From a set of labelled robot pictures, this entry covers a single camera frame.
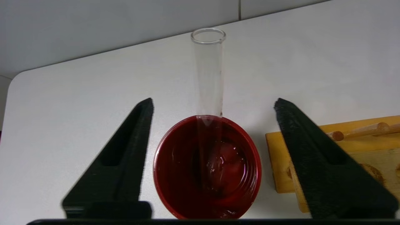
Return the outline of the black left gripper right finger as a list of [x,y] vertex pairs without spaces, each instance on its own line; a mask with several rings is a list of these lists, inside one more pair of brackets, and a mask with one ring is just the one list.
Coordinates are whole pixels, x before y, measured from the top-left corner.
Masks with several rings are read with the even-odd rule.
[[295,104],[276,120],[313,219],[394,219],[399,202]]

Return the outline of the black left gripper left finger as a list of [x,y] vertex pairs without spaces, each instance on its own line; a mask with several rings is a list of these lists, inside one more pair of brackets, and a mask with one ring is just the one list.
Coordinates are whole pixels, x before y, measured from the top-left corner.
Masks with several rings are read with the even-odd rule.
[[64,210],[89,210],[138,201],[154,104],[131,110],[62,201]]

